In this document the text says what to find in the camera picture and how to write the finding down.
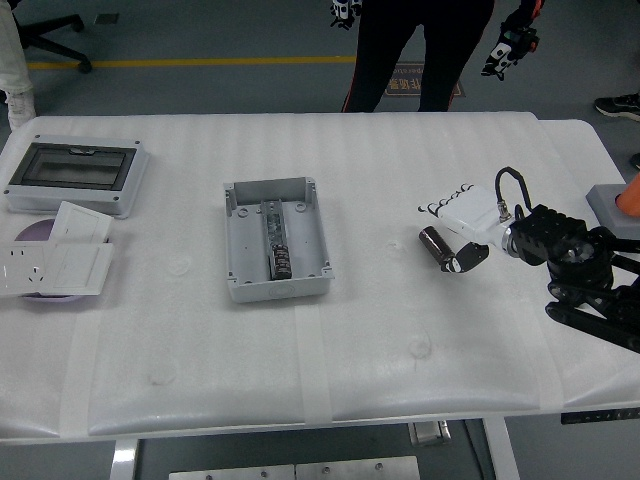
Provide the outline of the person's right gloved hand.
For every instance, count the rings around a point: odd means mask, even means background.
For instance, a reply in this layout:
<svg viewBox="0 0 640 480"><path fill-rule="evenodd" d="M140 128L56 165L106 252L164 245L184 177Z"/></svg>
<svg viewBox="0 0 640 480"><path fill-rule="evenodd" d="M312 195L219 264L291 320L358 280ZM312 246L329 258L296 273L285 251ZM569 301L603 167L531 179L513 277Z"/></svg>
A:
<svg viewBox="0 0 640 480"><path fill-rule="evenodd" d="M349 30L355 23L355 19L361 15L361 0L333 0L330 7L333 21L331 27L337 26Z"/></svg>

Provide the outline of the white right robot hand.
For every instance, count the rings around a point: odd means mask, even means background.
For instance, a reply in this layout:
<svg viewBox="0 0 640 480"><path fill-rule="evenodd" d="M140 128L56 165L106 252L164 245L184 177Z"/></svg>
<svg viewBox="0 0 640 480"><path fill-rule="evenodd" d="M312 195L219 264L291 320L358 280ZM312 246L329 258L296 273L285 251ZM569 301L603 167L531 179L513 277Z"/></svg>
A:
<svg viewBox="0 0 640 480"><path fill-rule="evenodd" d="M490 245L506 254L513 252L510 225L514 217L504 201L483 187L463 184L438 203L419 205L418 211L437 217L445 227L468 241L454 253L433 226L420 231L419 239L443 272L470 271L488 257Z"/></svg>

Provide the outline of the person's left gloved hand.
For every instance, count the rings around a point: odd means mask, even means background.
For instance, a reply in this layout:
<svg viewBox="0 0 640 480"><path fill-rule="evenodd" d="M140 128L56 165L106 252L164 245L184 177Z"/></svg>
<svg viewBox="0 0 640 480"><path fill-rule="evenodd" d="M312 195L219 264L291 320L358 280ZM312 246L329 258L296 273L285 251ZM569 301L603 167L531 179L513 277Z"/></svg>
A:
<svg viewBox="0 0 640 480"><path fill-rule="evenodd" d="M532 19L505 20L500 27L500 36L487 57L481 75L496 76L504 80L505 71L517 65L528 53L534 52L539 44L537 30L532 28Z"/></svg>

